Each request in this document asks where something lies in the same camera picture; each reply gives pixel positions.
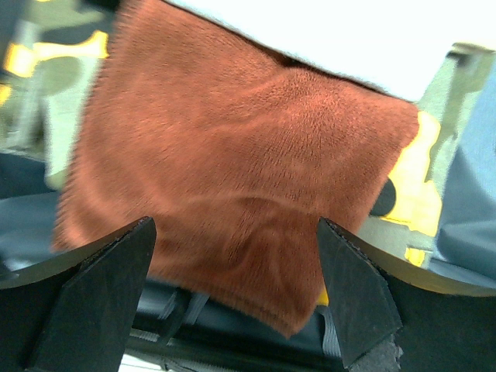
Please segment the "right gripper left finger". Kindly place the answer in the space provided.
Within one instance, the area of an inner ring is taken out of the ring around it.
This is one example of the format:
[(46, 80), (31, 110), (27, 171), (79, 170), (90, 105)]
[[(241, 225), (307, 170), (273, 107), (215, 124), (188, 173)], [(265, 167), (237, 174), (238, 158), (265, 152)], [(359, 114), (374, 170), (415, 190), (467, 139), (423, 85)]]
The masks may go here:
[(20, 270), (1, 269), (3, 371), (117, 371), (153, 255), (139, 219)]

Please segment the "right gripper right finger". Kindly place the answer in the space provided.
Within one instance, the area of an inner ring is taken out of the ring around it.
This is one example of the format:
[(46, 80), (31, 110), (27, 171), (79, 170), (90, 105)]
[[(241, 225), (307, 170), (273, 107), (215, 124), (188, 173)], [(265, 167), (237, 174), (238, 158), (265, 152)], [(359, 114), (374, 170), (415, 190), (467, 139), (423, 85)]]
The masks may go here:
[(317, 241), (349, 371), (493, 371), (495, 291), (435, 274), (320, 219)]

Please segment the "camouflage orange green garment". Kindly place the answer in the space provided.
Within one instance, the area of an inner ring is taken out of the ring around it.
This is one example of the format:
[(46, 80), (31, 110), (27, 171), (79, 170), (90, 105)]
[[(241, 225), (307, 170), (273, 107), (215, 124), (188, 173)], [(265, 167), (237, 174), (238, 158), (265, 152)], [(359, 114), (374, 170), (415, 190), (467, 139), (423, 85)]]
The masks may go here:
[[(53, 228), (56, 188), (67, 166), (82, 105), (112, 28), (111, 1), (15, 1), (1, 6), (1, 246), (25, 262), (40, 260)], [(397, 236), (395, 250), (421, 264), (454, 269), (436, 238), (453, 210), (453, 159), (470, 134), (472, 106), (494, 62), (494, 49), (459, 44), (417, 100), (426, 113), (422, 136), (391, 173), (395, 195), (384, 195), (371, 226)]]

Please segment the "grey cloth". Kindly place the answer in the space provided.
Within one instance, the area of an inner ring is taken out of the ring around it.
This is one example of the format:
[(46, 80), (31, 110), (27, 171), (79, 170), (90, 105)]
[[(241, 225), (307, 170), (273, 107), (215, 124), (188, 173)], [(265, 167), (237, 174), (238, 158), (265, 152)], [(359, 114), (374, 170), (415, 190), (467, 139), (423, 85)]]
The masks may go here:
[(419, 100), (456, 44), (495, 48), (493, 1), (174, 1), (326, 73)]

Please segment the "brown fleece towel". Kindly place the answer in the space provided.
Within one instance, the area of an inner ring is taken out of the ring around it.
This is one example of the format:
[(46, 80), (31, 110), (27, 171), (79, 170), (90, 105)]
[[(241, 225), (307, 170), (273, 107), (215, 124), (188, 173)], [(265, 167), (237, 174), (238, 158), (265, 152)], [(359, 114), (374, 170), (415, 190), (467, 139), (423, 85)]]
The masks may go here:
[(418, 110), (163, 1), (124, 1), (60, 196), (55, 250), (154, 219), (150, 275), (299, 332), (316, 227), (356, 233)]

